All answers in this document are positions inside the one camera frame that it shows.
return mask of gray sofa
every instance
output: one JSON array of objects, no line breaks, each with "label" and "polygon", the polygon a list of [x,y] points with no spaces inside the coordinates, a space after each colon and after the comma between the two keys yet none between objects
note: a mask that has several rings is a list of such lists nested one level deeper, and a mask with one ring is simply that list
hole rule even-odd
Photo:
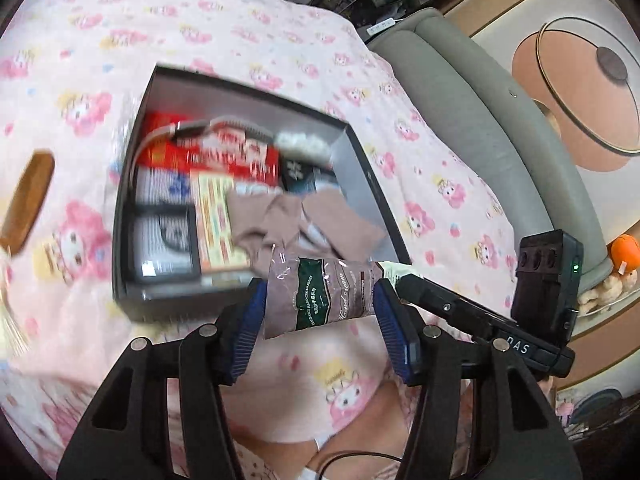
[{"label": "gray sofa", "polygon": [[558,134],[511,75],[437,10],[374,38],[437,136],[490,187],[515,231],[563,229],[584,244],[580,291],[612,269],[600,223]]}]

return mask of white tag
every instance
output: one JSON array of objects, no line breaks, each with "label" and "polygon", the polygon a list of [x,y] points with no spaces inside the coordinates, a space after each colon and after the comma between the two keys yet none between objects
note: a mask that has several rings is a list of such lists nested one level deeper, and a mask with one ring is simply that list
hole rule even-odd
[{"label": "white tag", "polygon": [[396,20],[393,18],[387,18],[386,20],[384,20],[383,22],[380,23],[376,23],[375,25],[371,25],[368,29],[367,29],[367,33],[370,36],[373,36],[379,32],[382,32],[383,30],[387,30],[390,27],[393,27],[396,24]]},{"label": "white tag", "polygon": [[384,277],[391,282],[391,285],[396,288],[396,283],[400,278],[408,274],[415,274],[422,278],[423,276],[418,272],[414,266],[397,264],[395,262],[378,262],[378,265],[382,267]]},{"label": "white tag", "polygon": [[146,261],[142,262],[142,276],[145,278],[147,276],[155,276],[156,275],[156,266],[153,262]]}]

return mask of green label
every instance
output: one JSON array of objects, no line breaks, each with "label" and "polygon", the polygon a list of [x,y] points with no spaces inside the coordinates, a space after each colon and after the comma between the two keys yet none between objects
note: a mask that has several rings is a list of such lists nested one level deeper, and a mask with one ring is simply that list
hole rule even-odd
[{"label": "green label", "polygon": [[322,263],[323,260],[300,258],[296,330],[324,325],[329,317],[329,296],[324,288]]}]

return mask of screw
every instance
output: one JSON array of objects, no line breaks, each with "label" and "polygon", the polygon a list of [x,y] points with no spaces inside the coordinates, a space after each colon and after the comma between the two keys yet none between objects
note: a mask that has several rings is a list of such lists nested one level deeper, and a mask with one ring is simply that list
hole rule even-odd
[{"label": "screw", "polygon": [[440,330],[435,325],[427,325],[422,330],[422,333],[427,337],[430,337],[432,339],[436,339],[437,337],[440,337],[440,334],[442,334],[442,330]]},{"label": "screw", "polygon": [[215,325],[212,325],[211,323],[203,325],[198,329],[198,333],[202,337],[211,337],[212,335],[215,335],[217,331],[218,331],[218,327]]},{"label": "screw", "polygon": [[506,352],[511,348],[511,345],[509,345],[505,339],[499,337],[498,339],[494,339],[494,348],[500,352]]},{"label": "screw", "polygon": [[130,346],[132,350],[142,350],[144,347],[146,347],[146,339],[143,337],[137,337],[131,342]]}]

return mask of plastic bag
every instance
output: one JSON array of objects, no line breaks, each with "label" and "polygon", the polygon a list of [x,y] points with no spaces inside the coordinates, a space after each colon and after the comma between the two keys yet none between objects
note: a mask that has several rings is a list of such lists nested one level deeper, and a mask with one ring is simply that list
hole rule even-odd
[{"label": "plastic bag", "polygon": [[124,157],[127,153],[129,138],[133,130],[133,124],[136,122],[136,116],[141,102],[142,95],[134,97],[126,93],[122,98],[120,119],[111,137],[112,153],[111,163],[109,164],[109,176],[115,184],[117,184],[122,173],[122,165],[124,164]]},{"label": "plastic bag", "polygon": [[373,286],[380,278],[418,274],[393,262],[313,260],[274,250],[268,276],[264,337],[372,316]]}]

